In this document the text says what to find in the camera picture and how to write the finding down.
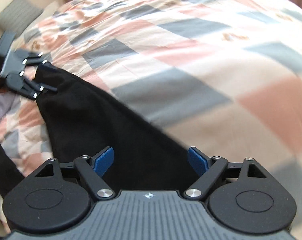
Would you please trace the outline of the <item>checkered pink grey quilt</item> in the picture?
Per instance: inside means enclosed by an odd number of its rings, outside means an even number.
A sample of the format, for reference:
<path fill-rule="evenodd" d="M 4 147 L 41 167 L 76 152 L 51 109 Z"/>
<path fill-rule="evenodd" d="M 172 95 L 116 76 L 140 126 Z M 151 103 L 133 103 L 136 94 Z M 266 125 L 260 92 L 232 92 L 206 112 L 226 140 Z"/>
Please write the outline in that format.
<path fill-rule="evenodd" d="M 74 0 L 13 44 L 105 90 L 186 146 L 253 157 L 302 239 L 302 9 L 289 0 Z"/>

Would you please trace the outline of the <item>black trousers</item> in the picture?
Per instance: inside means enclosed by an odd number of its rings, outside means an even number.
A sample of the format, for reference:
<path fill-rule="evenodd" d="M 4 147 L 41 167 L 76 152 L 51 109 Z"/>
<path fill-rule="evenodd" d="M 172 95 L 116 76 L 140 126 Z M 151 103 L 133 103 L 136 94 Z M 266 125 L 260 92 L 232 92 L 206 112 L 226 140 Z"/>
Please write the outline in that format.
<path fill-rule="evenodd" d="M 34 80 L 57 92 L 17 97 L 0 122 L 1 196 L 48 158 L 69 163 L 105 147 L 115 155 L 103 180 L 115 191 L 185 191 L 197 180 L 185 148 L 107 92 L 49 65 Z"/>

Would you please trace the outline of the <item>grey square cushion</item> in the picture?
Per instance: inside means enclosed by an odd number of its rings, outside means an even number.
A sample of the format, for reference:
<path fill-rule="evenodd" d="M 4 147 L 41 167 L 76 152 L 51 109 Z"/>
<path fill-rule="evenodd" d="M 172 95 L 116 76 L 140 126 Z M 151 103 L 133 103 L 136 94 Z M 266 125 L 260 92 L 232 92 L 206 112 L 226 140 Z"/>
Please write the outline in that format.
<path fill-rule="evenodd" d="M 18 37 L 43 12 L 42 8 L 35 6 L 29 0 L 12 0 L 0 12 L 0 29 L 15 33 L 15 36 Z"/>

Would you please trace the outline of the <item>grey purple garment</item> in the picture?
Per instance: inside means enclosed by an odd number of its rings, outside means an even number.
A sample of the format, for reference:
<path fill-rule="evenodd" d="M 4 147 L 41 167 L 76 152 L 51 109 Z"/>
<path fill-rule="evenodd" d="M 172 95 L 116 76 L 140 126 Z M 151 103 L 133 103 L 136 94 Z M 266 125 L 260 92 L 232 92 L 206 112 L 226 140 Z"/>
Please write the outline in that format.
<path fill-rule="evenodd" d="M 0 93 L 0 121 L 13 106 L 18 96 L 12 92 Z"/>

